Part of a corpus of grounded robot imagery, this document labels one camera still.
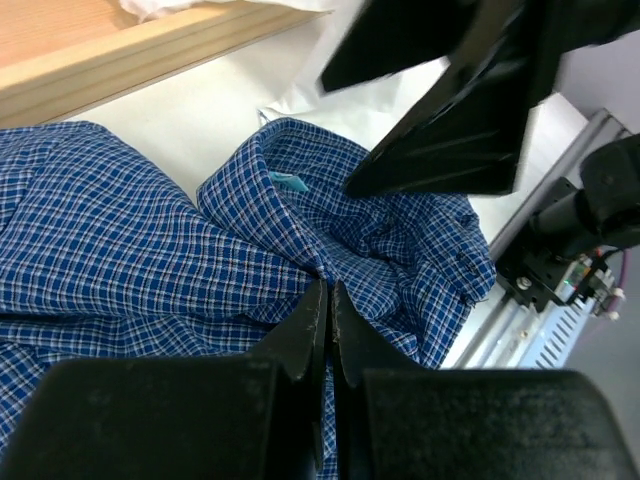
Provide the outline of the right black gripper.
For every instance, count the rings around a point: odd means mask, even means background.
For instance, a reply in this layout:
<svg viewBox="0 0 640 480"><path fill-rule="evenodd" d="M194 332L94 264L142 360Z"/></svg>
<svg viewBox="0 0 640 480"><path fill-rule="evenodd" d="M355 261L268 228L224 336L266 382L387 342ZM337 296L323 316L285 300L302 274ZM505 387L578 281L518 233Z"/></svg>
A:
<svg viewBox="0 0 640 480"><path fill-rule="evenodd" d="M522 39L529 57L531 95L548 95L564 53L611 43L639 29L639 2L526 1Z"/></svg>

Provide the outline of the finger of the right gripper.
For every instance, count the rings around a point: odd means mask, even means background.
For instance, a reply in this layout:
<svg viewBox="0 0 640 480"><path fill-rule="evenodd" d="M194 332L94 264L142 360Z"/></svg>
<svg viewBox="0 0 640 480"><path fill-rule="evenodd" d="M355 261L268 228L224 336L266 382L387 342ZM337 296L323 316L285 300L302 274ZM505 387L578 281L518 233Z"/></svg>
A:
<svg viewBox="0 0 640 480"><path fill-rule="evenodd" d="M350 196L513 191L530 110L560 54L528 26L474 27L428 92L349 176Z"/></svg>
<svg viewBox="0 0 640 480"><path fill-rule="evenodd" d="M446 57L450 93L500 81L527 89L526 64L508 60L521 1L367 1L320 82L334 92Z"/></svg>

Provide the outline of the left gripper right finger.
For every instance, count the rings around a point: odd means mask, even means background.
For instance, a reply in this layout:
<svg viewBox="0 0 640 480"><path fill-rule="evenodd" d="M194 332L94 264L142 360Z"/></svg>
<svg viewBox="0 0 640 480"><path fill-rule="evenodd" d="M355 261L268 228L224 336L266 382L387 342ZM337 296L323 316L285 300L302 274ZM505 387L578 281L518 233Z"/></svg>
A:
<svg viewBox="0 0 640 480"><path fill-rule="evenodd" d="M342 479L635 479L598 388L573 370L432 370L331 293Z"/></svg>

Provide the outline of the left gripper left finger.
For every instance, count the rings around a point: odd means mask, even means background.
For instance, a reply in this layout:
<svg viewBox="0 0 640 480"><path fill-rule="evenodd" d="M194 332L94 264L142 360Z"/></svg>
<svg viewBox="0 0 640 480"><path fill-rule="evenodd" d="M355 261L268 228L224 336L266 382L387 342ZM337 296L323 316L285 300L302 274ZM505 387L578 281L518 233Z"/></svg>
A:
<svg viewBox="0 0 640 480"><path fill-rule="evenodd" d="M242 355L82 359L43 378L5 479L312 479L323 462L328 287Z"/></svg>

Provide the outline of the blue checked shirt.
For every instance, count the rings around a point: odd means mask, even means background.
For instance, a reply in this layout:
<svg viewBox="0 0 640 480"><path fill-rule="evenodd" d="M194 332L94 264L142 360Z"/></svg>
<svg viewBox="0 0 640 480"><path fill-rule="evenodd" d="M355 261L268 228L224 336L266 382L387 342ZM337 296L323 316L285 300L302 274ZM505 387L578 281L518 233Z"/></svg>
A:
<svg viewBox="0 0 640 480"><path fill-rule="evenodd" d="M89 122L1 134L1 465L56 365L242 355L309 286L346 287L357 312L429 369L446 357L495 267L468 199L352 199L365 160L302 121L266 124L195 198ZM324 340L323 462L338 475L333 356Z"/></svg>

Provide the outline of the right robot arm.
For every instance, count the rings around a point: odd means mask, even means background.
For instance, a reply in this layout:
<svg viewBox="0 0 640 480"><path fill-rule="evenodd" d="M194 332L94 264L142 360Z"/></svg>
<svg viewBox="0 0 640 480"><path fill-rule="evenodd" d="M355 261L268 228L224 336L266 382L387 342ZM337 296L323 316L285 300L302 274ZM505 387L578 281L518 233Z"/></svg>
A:
<svg viewBox="0 0 640 480"><path fill-rule="evenodd" d="M446 57L449 65L348 177L353 198L391 192L513 191L532 108L564 53L639 27L635 1L367 1L321 75L333 92ZM639 242L639 139L612 141L528 201L497 254L518 301L559 301L569 263Z"/></svg>

